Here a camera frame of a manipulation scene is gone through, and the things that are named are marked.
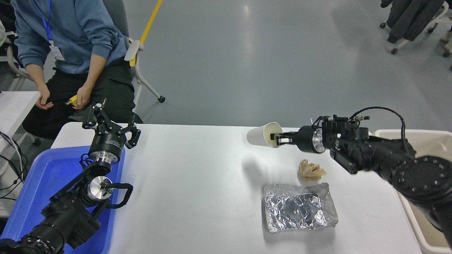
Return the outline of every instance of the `blue sweatshirt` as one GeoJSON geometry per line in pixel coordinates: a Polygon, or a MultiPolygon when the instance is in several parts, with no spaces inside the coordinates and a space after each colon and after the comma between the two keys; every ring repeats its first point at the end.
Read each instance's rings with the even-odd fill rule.
{"type": "Polygon", "coordinates": [[[56,47],[64,57],[56,67],[67,73],[89,71],[91,54],[103,56],[107,65],[126,55],[124,37],[113,24],[102,0],[52,0],[50,17],[48,1],[12,0],[16,14],[15,44],[19,48],[19,61],[23,66],[43,66],[50,52],[42,16],[50,19],[50,31],[56,47]]]}

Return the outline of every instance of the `id badge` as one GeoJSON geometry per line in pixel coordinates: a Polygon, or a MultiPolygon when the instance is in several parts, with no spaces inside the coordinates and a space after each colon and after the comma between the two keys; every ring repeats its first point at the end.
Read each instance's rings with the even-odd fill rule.
{"type": "Polygon", "coordinates": [[[52,51],[52,54],[55,57],[55,59],[64,61],[64,57],[61,54],[61,51],[57,46],[50,45],[49,47],[50,47],[50,50],[52,51]]]}

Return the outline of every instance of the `white paper cup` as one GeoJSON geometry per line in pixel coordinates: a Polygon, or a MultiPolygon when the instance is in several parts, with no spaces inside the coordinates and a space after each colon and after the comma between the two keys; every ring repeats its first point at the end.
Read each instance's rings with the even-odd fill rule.
{"type": "Polygon", "coordinates": [[[250,130],[246,134],[248,143],[255,146],[269,146],[276,148],[276,140],[270,139],[271,133],[282,133],[283,129],[277,122],[267,123],[264,126],[250,130]]]}

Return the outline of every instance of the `aluminum foil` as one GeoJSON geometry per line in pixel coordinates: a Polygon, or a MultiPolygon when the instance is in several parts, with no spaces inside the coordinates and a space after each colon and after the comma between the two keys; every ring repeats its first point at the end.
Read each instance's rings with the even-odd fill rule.
{"type": "Polygon", "coordinates": [[[265,215],[270,233],[336,226],[338,215],[327,183],[265,186],[265,215]]]}

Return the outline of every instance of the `gray floor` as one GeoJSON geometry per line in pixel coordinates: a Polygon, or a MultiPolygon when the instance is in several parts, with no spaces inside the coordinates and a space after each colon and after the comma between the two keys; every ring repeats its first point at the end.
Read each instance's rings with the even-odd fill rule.
{"type": "MultiPolygon", "coordinates": [[[[125,2],[131,37],[140,37],[156,2],[125,2]]],[[[145,123],[300,127],[309,117],[384,106],[402,114],[408,129],[452,131],[452,57],[441,56],[438,41],[450,26],[424,31],[394,56],[389,29],[379,28],[389,8],[379,5],[163,1],[141,69],[167,101],[144,90],[137,112],[145,123]]],[[[400,128],[390,113],[368,114],[371,131],[400,128]]]]}

